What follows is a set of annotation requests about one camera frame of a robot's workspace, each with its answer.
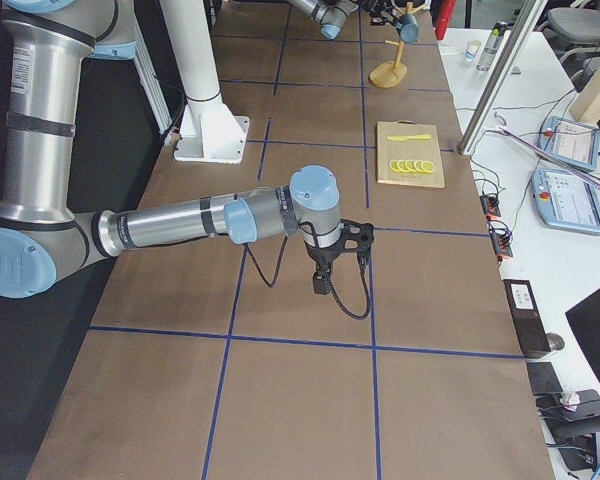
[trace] white cup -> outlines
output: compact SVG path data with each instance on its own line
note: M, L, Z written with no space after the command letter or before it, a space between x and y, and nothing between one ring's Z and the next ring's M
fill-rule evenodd
M469 40L467 42L467 49L464 51L464 61L467 63L473 62L481 45L482 42L480 40Z

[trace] white desk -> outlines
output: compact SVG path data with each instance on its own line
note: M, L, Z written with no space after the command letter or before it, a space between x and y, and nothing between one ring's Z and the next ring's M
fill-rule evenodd
M481 40L484 45L487 35L487 30L449 29L444 40L439 42L463 129L473 113L468 109L475 108L492 71L479 72L475 63L466 64L463 60L464 48L467 41L473 39ZM506 81L496 99L494 110L506 120L508 128L514 133L538 131L554 103L520 110L497 107L536 106L555 101L571 90L573 85L541 33L530 36L516 65L521 74L511 75ZM567 95L553 109L552 115L561 116L566 112L569 116L567 107L575 95L575 92ZM498 121L490 116L485 127L495 125L498 125ZM525 138L530 142L537 140L532 135ZM514 140L489 133L478 143L472 158L499 175L500 185L505 188L500 194L502 220L510 228L513 227L515 212L534 171L537 157ZM474 168L484 172L490 180L496 180L492 173L477 166ZM600 176L600 160L595 173ZM493 190L490 185L485 185L485 191ZM547 228L538 216L532 196L527 191L518 213L513 237L514 257L502 264L501 276L531 282L545 331L559 334L566 343L564 350L554 352L542 360L551 360L565 391L594 388L600 394L600 384L582 354L565 316L567 310L600 288L600 236ZM556 478L570 478L558 452L552 451L551 458ZM589 478L591 472L582 472L582 475L581 478Z

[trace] label on robot arm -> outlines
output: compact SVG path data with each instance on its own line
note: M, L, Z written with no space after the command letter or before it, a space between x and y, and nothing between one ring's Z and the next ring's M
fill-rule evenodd
M529 293L529 288L526 285L521 283L512 283L511 293L513 294L513 301L515 302L517 309L533 310L531 294Z
M33 50L15 47L13 49L13 67L11 69L11 91L29 95L33 74Z

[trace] wooden board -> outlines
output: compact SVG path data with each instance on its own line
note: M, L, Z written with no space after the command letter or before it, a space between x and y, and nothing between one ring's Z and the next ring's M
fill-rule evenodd
M378 183L444 188L444 172L435 125L378 122ZM388 136L430 135L429 140L393 141ZM389 168L392 160L429 160L433 173L401 173Z

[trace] red object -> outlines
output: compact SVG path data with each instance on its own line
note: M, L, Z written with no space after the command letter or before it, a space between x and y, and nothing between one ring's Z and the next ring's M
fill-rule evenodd
M440 7L440 13L438 14L438 21L436 22L436 38L442 40L444 34L447 33L447 27L453 16L453 8L456 6L456 0L444 0Z

